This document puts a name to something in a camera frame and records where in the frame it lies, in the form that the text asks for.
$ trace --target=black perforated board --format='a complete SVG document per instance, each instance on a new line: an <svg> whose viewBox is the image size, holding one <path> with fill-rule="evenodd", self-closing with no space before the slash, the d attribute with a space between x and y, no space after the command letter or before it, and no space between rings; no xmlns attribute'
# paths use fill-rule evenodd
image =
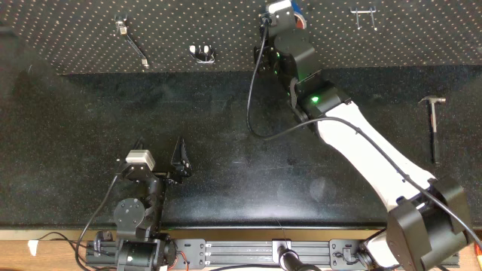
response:
<svg viewBox="0 0 482 271"><path fill-rule="evenodd" d="M298 0L320 67L482 64L482 3L475 0ZM129 16L146 52L147 72L246 71L259 43L265 1L7 0L0 20L60 74L141 72L140 59L115 34L114 16ZM349 8L361 14L361 29ZM191 44L212 45L214 65L196 64Z"/></svg>

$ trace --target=robotic arm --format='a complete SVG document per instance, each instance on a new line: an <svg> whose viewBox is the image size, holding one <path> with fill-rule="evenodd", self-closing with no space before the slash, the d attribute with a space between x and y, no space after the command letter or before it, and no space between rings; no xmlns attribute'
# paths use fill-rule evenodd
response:
<svg viewBox="0 0 482 271"><path fill-rule="evenodd" d="M336 117L360 128L416 184L468 223L465 194L455 181L446 178L438 181L430 172L410 162L366 121L343 91L322 78L315 50L304 29L306 24L298 24L298 16L289 0L269 4L261 16L264 47L255 48L261 71L277 74L287 89L297 120L302 123L319 117ZM311 128L357 168L389 212L387 228L361 244L358 258L366 269L401 264L406 270L428 270L471 242L457 221L406 182L352 127L327 120L315 122Z"/></svg>

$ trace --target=orange object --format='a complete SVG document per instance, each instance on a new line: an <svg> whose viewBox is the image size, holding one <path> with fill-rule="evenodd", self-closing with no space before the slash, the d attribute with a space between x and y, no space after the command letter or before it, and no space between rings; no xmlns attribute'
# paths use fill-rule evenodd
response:
<svg viewBox="0 0 482 271"><path fill-rule="evenodd" d="M474 246L475 246L475 255L477 256L477 261L479 262L479 266L482 269L482 250L477 244L475 244Z"/></svg>

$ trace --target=white arm segment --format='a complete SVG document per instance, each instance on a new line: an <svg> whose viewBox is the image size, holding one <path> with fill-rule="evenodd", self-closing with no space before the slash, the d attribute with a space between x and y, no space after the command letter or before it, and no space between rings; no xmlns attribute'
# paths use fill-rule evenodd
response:
<svg viewBox="0 0 482 271"><path fill-rule="evenodd" d="M342 103L326 113L329 117L339 117L360 128L372 138L407 173L419 186L428 188L427 182L435 178L430 172L419 168L400 154L384 139L363 117L354 102ZM375 149L370 142L347 125L334 120L318 122L318 131L322 139L344 155L349 162L367 179L383 201L387 211L397 206L397 198L406 199L417 195L419 191L407 182Z"/></svg>

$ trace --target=wooden surface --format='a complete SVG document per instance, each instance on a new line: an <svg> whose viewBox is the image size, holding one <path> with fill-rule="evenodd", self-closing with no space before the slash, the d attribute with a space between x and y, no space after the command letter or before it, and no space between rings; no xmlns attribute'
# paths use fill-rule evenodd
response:
<svg viewBox="0 0 482 271"><path fill-rule="evenodd" d="M30 254L28 241L0 241L0 271L22 270L79 270L74 252L65 241L40 241L37 255ZM474 246L464 248L460 253L460 269L480 271L474 253Z"/></svg>

